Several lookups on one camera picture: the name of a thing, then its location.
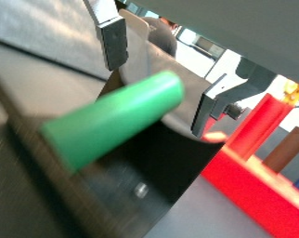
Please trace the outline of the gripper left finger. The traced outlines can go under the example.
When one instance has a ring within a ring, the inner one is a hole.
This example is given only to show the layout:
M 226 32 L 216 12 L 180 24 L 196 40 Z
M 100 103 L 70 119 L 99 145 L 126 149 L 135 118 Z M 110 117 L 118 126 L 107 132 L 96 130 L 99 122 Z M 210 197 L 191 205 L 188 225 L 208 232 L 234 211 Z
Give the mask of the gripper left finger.
M 96 37 L 110 71 L 128 60 L 127 21 L 119 15 L 115 0 L 83 0 L 96 25 Z

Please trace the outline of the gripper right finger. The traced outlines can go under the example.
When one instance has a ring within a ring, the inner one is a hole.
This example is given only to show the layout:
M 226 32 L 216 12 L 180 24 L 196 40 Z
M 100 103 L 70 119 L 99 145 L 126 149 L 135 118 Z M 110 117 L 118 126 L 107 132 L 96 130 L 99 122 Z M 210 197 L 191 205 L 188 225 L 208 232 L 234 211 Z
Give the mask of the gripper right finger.
M 211 92 L 224 79 L 224 74 L 202 94 L 200 104 L 191 126 L 192 134 L 198 138 L 200 138 L 207 131 L 206 125 L 210 119 L 219 120 L 223 114 L 228 114 L 234 119 L 239 118 L 242 109 L 235 106 L 234 103 L 265 92 L 277 77 L 274 71 L 245 57 L 241 58 L 236 75 L 246 80 L 243 84 L 220 92 L 212 97 Z

